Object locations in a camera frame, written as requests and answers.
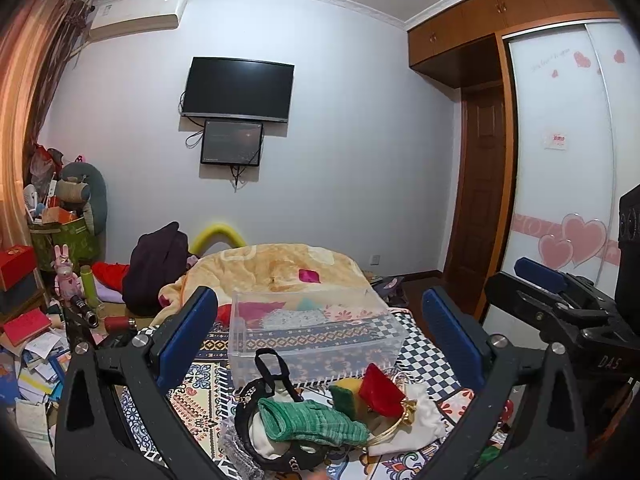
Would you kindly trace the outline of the white drawstring pouch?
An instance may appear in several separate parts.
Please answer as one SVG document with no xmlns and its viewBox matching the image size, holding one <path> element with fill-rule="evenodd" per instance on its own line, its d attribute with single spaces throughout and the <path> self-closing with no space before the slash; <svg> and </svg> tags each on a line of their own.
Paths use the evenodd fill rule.
<svg viewBox="0 0 640 480">
<path fill-rule="evenodd" d="M 382 415 L 371 419 L 369 428 L 374 442 L 367 444 L 370 456 L 416 452 L 446 437 L 446 424 L 428 393 L 427 383 L 408 385 L 406 395 L 409 402 L 416 404 L 408 422 Z"/>
</svg>

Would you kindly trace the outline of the yellow green sponge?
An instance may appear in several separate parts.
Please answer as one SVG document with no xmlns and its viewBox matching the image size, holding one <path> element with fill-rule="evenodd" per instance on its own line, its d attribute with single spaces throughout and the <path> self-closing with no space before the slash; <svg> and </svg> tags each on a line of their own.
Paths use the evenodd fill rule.
<svg viewBox="0 0 640 480">
<path fill-rule="evenodd" d="M 334 408 L 351 420 L 361 420 L 367 414 L 367 404 L 359 395 L 360 378 L 343 378 L 329 386 Z"/>
</svg>

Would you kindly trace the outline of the white air conditioner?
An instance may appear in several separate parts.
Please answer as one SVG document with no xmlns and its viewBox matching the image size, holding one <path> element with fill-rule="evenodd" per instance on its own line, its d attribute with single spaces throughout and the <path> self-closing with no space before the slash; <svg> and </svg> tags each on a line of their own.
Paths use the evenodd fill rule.
<svg viewBox="0 0 640 480">
<path fill-rule="evenodd" d="M 118 0 L 101 4 L 88 37 L 101 41 L 114 37 L 179 27 L 186 0 Z"/>
</svg>

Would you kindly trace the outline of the red book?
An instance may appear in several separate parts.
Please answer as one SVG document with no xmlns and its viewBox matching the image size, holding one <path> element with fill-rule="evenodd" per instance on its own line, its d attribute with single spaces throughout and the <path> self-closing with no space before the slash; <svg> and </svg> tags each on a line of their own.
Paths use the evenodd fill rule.
<svg viewBox="0 0 640 480">
<path fill-rule="evenodd" d="M 18 318 L 6 322 L 3 330 L 14 346 L 18 346 L 33 336 L 37 336 L 51 326 L 51 320 L 41 310 L 32 309 Z"/>
</svg>

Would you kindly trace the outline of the orange curtain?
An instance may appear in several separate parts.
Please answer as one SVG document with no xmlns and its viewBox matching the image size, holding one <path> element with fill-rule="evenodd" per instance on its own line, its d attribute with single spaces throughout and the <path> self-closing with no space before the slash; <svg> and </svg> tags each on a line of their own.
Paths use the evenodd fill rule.
<svg viewBox="0 0 640 480">
<path fill-rule="evenodd" d="M 1 33 L 1 246 L 27 245 L 23 188 L 92 0 L 25 0 Z"/>
</svg>

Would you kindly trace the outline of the red box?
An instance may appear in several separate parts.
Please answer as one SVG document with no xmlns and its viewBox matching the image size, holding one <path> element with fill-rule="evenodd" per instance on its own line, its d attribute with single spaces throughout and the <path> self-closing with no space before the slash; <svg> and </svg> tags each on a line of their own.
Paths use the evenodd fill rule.
<svg viewBox="0 0 640 480">
<path fill-rule="evenodd" d="M 14 245 L 0 252 L 1 289 L 7 292 L 37 266 L 32 246 Z"/>
</svg>

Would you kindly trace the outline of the green cardboard box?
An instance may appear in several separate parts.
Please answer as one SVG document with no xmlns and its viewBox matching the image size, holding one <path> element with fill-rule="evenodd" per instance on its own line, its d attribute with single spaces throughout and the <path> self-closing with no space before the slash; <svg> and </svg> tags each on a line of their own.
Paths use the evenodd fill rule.
<svg viewBox="0 0 640 480">
<path fill-rule="evenodd" d="M 84 218 L 64 224 L 33 224 L 29 227 L 37 266 L 40 271 L 53 272 L 55 246 L 68 247 L 74 270 L 82 264 L 94 263 L 101 255 L 100 242 L 89 230 Z"/>
</svg>

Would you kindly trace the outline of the wooden wardrobe with hearts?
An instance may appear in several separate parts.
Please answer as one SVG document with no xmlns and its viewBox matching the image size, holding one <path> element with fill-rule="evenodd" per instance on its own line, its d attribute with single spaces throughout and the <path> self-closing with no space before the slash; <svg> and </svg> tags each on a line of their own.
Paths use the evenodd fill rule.
<svg viewBox="0 0 640 480">
<path fill-rule="evenodd" d="M 522 257 L 615 290 L 618 202 L 639 181 L 639 44 L 608 0 L 440 0 L 407 22 L 409 65 L 454 95 L 454 224 L 462 92 L 504 97 L 500 216 L 485 283 Z M 536 348 L 484 287 L 474 318 Z"/>
</svg>

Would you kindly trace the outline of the red cloth pouch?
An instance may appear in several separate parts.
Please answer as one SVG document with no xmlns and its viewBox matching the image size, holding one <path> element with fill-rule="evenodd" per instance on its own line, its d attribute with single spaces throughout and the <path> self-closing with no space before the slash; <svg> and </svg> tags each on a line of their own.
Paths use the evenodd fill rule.
<svg viewBox="0 0 640 480">
<path fill-rule="evenodd" d="M 374 363 L 368 365 L 363 375 L 358 396 L 375 414 L 398 419 L 404 412 L 405 393 Z"/>
</svg>

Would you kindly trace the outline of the green bottle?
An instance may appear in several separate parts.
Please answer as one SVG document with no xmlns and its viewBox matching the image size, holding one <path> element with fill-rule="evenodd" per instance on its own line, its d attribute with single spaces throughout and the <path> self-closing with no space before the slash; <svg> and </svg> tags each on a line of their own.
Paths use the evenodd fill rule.
<svg viewBox="0 0 640 480">
<path fill-rule="evenodd" d="M 101 304 L 101 300 L 96 292 L 96 281 L 88 264 L 80 267 L 80 279 L 86 303 L 90 308 L 97 309 Z"/>
</svg>

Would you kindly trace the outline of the green knitted cloth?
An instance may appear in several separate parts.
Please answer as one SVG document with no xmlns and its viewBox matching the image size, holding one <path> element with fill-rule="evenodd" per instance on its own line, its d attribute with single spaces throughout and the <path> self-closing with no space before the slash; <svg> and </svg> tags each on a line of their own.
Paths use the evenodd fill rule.
<svg viewBox="0 0 640 480">
<path fill-rule="evenodd" d="M 351 420 L 340 411 L 313 400 L 258 401 L 258 413 L 266 436 L 273 441 L 300 441 L 340 448 L 365 445 L 370 432 L 363 422 Z"/>
</svg>

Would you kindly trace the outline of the grey green plush toy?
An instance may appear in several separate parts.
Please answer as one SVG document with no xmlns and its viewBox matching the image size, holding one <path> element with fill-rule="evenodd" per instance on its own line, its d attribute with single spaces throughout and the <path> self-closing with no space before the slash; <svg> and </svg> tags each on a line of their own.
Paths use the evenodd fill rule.
<svg viewBox="0 0 640 480">
<path fill-rule="evenodd" d="M 80 211 L 87 228 L 100 235 L 106 227 L 107 196 L 104 177 L 88 162 L 72 162 L 63 167 L 55 196 L 63 205 Z"/>
</svg>

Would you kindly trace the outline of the black strap floral bag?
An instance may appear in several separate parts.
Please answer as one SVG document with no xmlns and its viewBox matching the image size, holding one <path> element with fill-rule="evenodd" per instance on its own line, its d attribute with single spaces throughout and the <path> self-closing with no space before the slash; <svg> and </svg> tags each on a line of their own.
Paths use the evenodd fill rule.
<svg viewBox="0 0 640 480">
<path fill-rule="evenodd" d="M 271 348 L 255 352 L 258 377 L 242 387 L 233 419 L 240 450 L 258 469 L 299 474 L 318 468 L 328 448 L 307 437 L 295 437 L 292 417 L 303 397 L 293 386 L 288 364 Z"/>
</svg>

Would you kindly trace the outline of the clear plastic storage bin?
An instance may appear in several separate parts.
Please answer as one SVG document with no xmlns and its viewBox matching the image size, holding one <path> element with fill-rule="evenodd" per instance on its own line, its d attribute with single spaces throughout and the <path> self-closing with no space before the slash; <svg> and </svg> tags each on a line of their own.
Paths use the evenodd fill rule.
<svg viewBox="0 0 640 480">
<path fill-rule="evenodd" d="M 369 364 L 395 368 L 407 331 L 370 287 L 304 292 L 237 292 L 233 296 L 228 360 L 235 388 L 258 377 L 255 354 L 271 373 L 283 360 L 295 385 L 360 377 Z"/>
</svg>

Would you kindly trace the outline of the pink bunny figure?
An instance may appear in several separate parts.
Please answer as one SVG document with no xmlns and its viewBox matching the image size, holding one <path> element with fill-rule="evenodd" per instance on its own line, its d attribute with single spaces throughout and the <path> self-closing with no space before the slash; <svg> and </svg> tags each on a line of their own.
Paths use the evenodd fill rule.
<svg viewBox="0 0 640 480">
<path fill-rule="evenodd" d="M 63 304 L 69 304 L 73 296 L 82 296 L 80 277 L 74 272 L 72 260 L 70 260 L 70 248 L 66 244 L 54 246 L 55 270 L 54 290 L 58 299 Z"/>
</svg>

